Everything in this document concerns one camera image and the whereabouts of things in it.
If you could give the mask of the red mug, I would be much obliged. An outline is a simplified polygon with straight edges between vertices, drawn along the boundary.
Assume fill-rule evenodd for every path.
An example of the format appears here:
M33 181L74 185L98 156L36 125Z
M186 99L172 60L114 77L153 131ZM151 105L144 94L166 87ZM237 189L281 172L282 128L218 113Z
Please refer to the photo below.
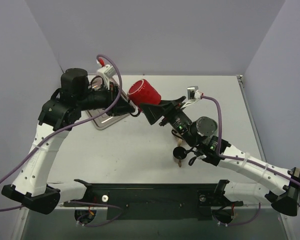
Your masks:
M137 107L141 104L158 105L162 99L146 79L135 82L128 90L127 96Z

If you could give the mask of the small black mug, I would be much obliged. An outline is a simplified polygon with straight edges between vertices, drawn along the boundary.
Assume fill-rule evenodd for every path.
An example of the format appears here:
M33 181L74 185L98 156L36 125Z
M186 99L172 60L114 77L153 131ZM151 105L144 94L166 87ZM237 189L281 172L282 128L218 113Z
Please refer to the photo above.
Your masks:
M177 146L172 151L172 157L174 162L178 165L179 168L182 167L183 161L187 158L187 155L189 154L189 150L185 149L182 146Z

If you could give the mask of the pink faceted mug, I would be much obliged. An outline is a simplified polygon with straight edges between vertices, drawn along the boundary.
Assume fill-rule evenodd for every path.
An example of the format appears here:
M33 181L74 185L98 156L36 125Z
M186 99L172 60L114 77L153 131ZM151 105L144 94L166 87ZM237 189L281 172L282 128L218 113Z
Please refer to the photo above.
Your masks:
M102 88L103 85L104 85L104 79L100 75L94 76L90 82L90 87L95 91Z

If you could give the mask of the beige tan mug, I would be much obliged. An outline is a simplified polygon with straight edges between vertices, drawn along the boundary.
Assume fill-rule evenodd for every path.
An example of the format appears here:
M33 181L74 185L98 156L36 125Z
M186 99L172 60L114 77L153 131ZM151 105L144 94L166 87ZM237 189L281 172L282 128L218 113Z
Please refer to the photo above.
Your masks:
M186 144L185 140L180 136L180 134L176 130L172 129L171 134L175 137L176 145L178 147L183 146L183 145Z

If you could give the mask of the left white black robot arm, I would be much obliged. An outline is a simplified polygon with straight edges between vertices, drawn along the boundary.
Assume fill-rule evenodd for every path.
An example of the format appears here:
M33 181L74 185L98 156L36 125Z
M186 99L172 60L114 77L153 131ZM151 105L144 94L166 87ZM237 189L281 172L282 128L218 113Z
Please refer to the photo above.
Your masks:
M110 65L97 70L100 88L92 87L88 73L81 68L67 69L58 88L41 109L35 137L25 163L13 183L4 185L2 195L41 214L50 214L58 204L76 200L87 206L93 200L91 184L80 179L68 183L48 183L48 176L59 149L83 111L104 110L108 116L135 111L113 80L119 71Z

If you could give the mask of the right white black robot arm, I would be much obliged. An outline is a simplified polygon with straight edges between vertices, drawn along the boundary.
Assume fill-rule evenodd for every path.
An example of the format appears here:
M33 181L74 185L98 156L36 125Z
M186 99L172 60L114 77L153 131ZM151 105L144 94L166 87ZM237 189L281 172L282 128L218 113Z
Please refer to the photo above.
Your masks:
M176 100L163 100L159 104L141 103L139 107L151 125L156 122L160 126L170 124L190 147L188 150L181 146L176 147L173 151L176 159L183 160L189 153L193 153L194 156L188 163L190 166L200 159L253 180L253 183L220 180L213 192L216 203L266 204L281 214L297 216L300 207L300 169L286 169L268 164L222 139L219 103L215 104L218 121L208 117L191 121L184 109L201 99L206 99L206 96L197 91L188 102L184 102L185 97L181 97Z

